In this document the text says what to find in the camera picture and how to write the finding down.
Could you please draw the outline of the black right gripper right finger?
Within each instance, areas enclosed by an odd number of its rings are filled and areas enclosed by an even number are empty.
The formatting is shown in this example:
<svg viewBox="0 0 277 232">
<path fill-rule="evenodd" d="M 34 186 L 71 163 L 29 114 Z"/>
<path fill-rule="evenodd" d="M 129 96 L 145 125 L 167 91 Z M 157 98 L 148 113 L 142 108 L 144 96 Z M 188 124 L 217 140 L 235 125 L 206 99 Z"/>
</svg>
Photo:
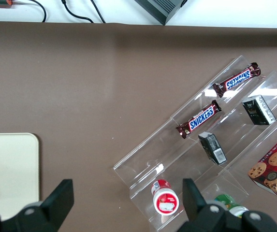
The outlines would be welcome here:
<svg viewBox="0 0 277 232">
<path fill-rule="evenodd" d="M 236 217 L 219 203 L 208 204 L 192 179 L 183 179 L 183 206 L 188 221 L 183 232 L 277 232 L 277 223 L 260 211 L 246 211 Z"/>
</svg>

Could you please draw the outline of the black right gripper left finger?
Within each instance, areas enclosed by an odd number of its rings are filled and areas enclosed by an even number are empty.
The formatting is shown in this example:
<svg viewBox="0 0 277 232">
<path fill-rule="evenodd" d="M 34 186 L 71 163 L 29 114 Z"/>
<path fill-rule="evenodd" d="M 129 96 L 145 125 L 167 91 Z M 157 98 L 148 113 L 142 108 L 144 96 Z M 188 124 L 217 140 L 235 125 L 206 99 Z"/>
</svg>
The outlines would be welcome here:
<svg viewBox="0 0 277 232">
<path fill-rule="evenodd" d="M 64 179 L 44 201 L 26 205 L 10 219 L 0 218 L 0 232 L 57 232 L 73 204 L 73 180 Z"/>
</svg>

